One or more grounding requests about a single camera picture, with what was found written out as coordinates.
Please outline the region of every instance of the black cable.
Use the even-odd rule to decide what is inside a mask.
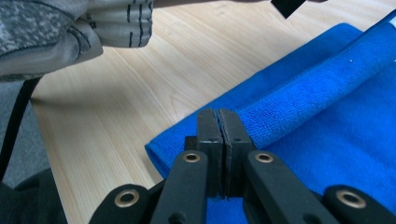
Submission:
[[[4,175],[6,174],[12,150],[14,149],[21,121],[23,119],[23,114],[39,80],[40,77],[24,81],[20,92],[18,93],[17,100],[15,101],[14,108],[12,109],[11,116],[9,117],[3,146],[0,152],[0,181],[3,181]]]

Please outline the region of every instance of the blue microfiber cloth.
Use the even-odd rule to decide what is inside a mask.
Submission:
[[[203,108],[228,108],[258,149],[315,192],[345,184],[396,214],[396,28],[390,13],[361,33],[339,24]],[[163,177],[196,113],[146,145]],[[208,200],[207,223],[246,223],[240,199]]]

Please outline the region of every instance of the gray glove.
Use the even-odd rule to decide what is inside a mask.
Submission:
[[[41,77],[103,53],[144,47],[152,0],[0,1],[0,81]]]

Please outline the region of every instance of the gray floor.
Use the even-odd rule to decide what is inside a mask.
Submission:
[[[21,82],[0,82],[0,146],[3,145],[8,119],[21,84]],[[15,187],[27,177],[47,168],[50,168],[49,160],[37,126],[35,113],[29,104],[3,183]]]

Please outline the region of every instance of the light wood surface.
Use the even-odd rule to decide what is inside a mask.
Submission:
[[[366,30],[395,6],[306,2],[287,20],[268,1],[155,8],[146,47],[46,75],[34,109],[69,223],[120,185],[159,182],[144,145],[166,128],[335,24]]]

